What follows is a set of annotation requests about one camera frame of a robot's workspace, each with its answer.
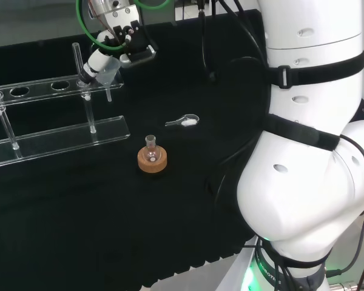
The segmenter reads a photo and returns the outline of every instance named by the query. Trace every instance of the test tube rack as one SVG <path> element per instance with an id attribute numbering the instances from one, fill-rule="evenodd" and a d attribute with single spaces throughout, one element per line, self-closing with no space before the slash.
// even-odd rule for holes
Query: test tube rack
<path id="1" fill-rule="evenodd" d="M 83 60 L 78 43 L 73 43 L 73 52 L 79 74 Z M 113 81 L 110 89 L 122 85 Z M 0 86 L 0 120 L 8 137 L 0 140 L 0 166 L 128 138 L 130 133 L 124 116 L 94 120 L 92 93 L 103 90 L 102 85 L 81 82 L 78 75 Z M 5 111 L 7 106 L 68 96 L 82 97 L 87 123 L 15 135 Z"/>

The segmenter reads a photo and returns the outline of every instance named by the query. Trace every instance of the black table surface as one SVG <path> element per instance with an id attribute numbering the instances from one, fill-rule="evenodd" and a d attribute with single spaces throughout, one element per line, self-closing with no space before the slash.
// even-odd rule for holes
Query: black table surface
<path id="1" fill-rule="evenodd" d="M 249 16 L 262 35 L 259 12 Z M 254 62 L 227 65 L 256 56 L 227 16 L 207 25 L 218 82 L 206 78 L 197 19 L 151 25 L 157 58 L 123 72 L 126 85 L 113 91 L 113 103 L 103 93 L 92 99 L 95 119 L 125 116 L 129 139 L 0 167 L 0 290 L 139 290 L 231 256 L 253 235 L 235 196 L 248 153 L 227 171 L 216 207 L 204 180 L 257 128 L 266 105 L 262 72 Z M 83 35 L 1 47 L 0 84 L 75 74 L 73 42 L 86 59 Z M 79 96 L 7 113 L 17 135 L 86 121 Z M 187 113 L 199 125 L 165 128 Z M 149 134 L 168 153 L 158 175 L 137 166 Z M 215 172 L 214 189 L 225 170 Z"/>

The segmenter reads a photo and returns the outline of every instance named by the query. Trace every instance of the screw hole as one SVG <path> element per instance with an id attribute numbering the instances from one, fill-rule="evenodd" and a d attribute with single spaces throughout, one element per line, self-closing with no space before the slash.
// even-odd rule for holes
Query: screw hole
<path id="1" fill-rule="evenodd" d="M 274 169 L 276 169 L 276 171 L 278 171 L 279 173 L 287 173 L 289 170 L 283 166 L 283 165 L 274 165 Z"/>
<path id="2" fill-rule="evenodd" d="M 51 88 L 55 91 L 63 91 L 69 88 L 69 82 L 67 81 L 57 81 L 51 84 Z"/>
<path id="3" fill-rule="evenodd" d="M 10 90 L 10 94 L 17 98 L 24 97 L 29 92 L 30 89 L 28 87 L 16 87 Z"/>
<path id="4" fill-rule="evenodd" d="M 292 100 L 298 104 L 305 104 L 305 103 L 309 102 L 309 98 L 306 96 L 295 96 L 292 98 Z"/>
<path id="5" fill-rule="evenodd" d="M 355 165 L 357 165 L 357 166 L 359 166 L 359 165 L 360 165 L 359 160 L 358 160 L 358 159 L 356 159 L 354 156 L 352 156 L 352 162 L 353 162 Z"/>

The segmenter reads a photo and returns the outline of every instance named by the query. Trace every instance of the glass test tube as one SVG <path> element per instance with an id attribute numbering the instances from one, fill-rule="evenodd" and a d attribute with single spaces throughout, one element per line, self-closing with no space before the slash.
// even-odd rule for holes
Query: glass test tube
<path id="1" fill-rule="evenodd" d="M 79 47 L 78 42 L 73 43 L 73 52 L 74 52 L 74 59 L 75 59 L 75 64 L 76 64 L 76 68 L 77 68 L 77 73 L 80 74 L 82 68 L 84 67 L 84 63 L 83 63 L 83 58 L 81 56 L 81 49 Z M 87 120 L 88 120 L 89 127 L 90 127 L 90 132 L 96 133 L 95 119 L 93 117 L 93 109 L 92 109 L 92 99 L 90 97 L 90 92 L 86 91 L 86 87 L 88 85 L 83 83 L 81 80 L 78 80 L 78 86 L 84 88 L 84 90 L 81 92 L 81 97 L 84 100 L 85 111 L 86 111 L 86 116 L 87 116 Z"/>
<path id="2" fill-rule="evenodd" d="M 0 92 L 0 120 L 4 127 L 5 133 L 7 134 L 8 139 L 12 145 L 12 148 L 14 150 L 19 150 L 19 144 L 18 144 L 18 141 L 16 140 L 15 134 L 13 133 L 10 120 L 8 119 L 8 116 L 7 116 L 7 112 L 5 112 L 5 106 L 2 105 L 2 97 L 3 97 L 3 95 Z"/>

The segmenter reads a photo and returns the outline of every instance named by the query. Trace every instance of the green cable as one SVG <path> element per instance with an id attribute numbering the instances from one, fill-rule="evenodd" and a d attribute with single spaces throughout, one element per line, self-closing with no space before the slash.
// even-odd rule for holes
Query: green cable
<path id="1" fill-rule="evenodd" d="M 81 28 L 83 29 L 83 31 L 85 32 L 85 34 L 88 36 L 88 38 L 90 38 L 91 41 L 93 41 L 96 45 L 102 47 L 103 49 L 106 49 L 106 50 L 121 50 L 123 48 L 122 45 L 119 45 L 118 47 L 109 47 L 108 45 L 105 45 L 105 44 L 102 44 L 100 43 L 97 39 L 95 39 L 91 34 L 90 32 L 88 31 L 88 29 L 86 29 L 86 26 L 84 24 L 84 21 L 81 17 L 81 6 L 80 6 L 80 1 L 82 0 L 76 0 L 76 11 L 77 11 L 77 18 L 78 18 L 78 22 L 81 26 Z"/>
<path id="2" fill-rule="evenodd" d="M 147 10 L 158 10 L 158 9 L 162 9 L 164 6 L 168 5 L 168 3 L 170 2 L 170 0 L 165 0 L 162 4 L 160 4 L 158 6 L 148 6 L 146 4 L 141 3 L 139 0 L 133 0 L 133 1 L 140 8 L 147 9 Z"/>

